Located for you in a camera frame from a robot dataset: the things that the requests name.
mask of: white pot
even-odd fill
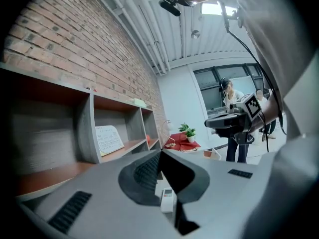
[[[192,143],[192,142],[195,142],[195,135],[194,136],[191,136],[191,137],[187,137],[187,140]]]

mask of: red tablecloth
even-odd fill
[[[166,147],[167,144],[174,142],[173,140],[168,139],[164,145],[164,148],[166,149],[174,149],[174,150],[179,150],[182,152],[189,152],[189,151],[196,151],[200,148],[200,145],[196,141],[190,143],[187,140],[185,133],[175,133],[175,134],[172,134],[170,137],[175,140],[176,145],[174,147],[167,148]]]

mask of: shelf compartment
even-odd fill
[[[149,145],[149,149],[151,149],[157,142],[159,141],[159,139],[150,139],[150,142],[148,143]]]
[[[120,158],[146,141],[141,108],[96,94],[93,106],[94,126],[114,126],[125,146],[101,157],[101,162]],[[96,152],[100,155],[96,134],[94,142]]]
[[[2,91],[10,92],[4,97],[4,129],[12,167],[20,178],[17,194],[27,194],[28,199],[43,194],[40,186],[32,186],[39,184],[39,174],[55,174],[65,166],[73,171],[81,162],[99,163],[91,130],[91,91],[7,64],[0,67]]]
[[[147,134],[151,139],[149,144],[149,149],[151,149],[153,146],[152,141],[158,140],[159,138],[154,113],[152,110],[141,108],[141,114],[143,118],[145,134]]]
[[[134,152],[134,149],[138,148],[140,145],[146,142],[146,139],[133,140],[124,142],[124,148],[116,150],[110,154],[107,154],[101,158],[102,162],[108,162],[114,159],[118,159],[128,154],[129,152]]]
[[[69,165],[59,166],[42,172],[19,176],[17,180],[16,195],[22,201],[40,197],[50,193],[56,187],[85,172],[94,164],[76,162]]]

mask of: ceiling light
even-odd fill
[[[228,16],[233,15],[233,11],[237,11],[236,8],[226,6],[226,13]],[[212,14],[212,15],[221,15],[221,8],[218,4],[214,3],[203,3],[201,7],[202,14]]]
[[[198,30],[194,30],[190,35],[192,39],[198,39],[199,36],[200,36],[200,32]]]

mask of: wooden shelf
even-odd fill
[[[146,142],[146,139],[124,142],[124,148],[116,150],[116,151],[114,151],[114,152],[112,152],[110,154],[107,154],[107,155],[103,156],[101,158],[102,162],[108,162],[108,161],[123,157],[125,154],[127,154],[130,151],[134,150],[135,148],[137,148],[138,146],[140,146],[144,142]]]
[[[22,175],[18,179],[16,195],[26,195],[30,193],[35,193],[39,190],[50,188],[54,185],[72,179],[78,174],[85,172],[93,165],[94,164],[90,163],[76,162],[74,164],[59,166],[42,172]]]
[[[148,142],[149,145],[149,149],[152,148],[157,142],[159,141],[159,139],[150,139],[150,142]]]
[[[133,104],[120,102],[119,100],[115,100],[110,97],[104,97],[97,93],[94,93],[94,108],[118,112],[128,112],[139,109],[139,107],[134,106]]]

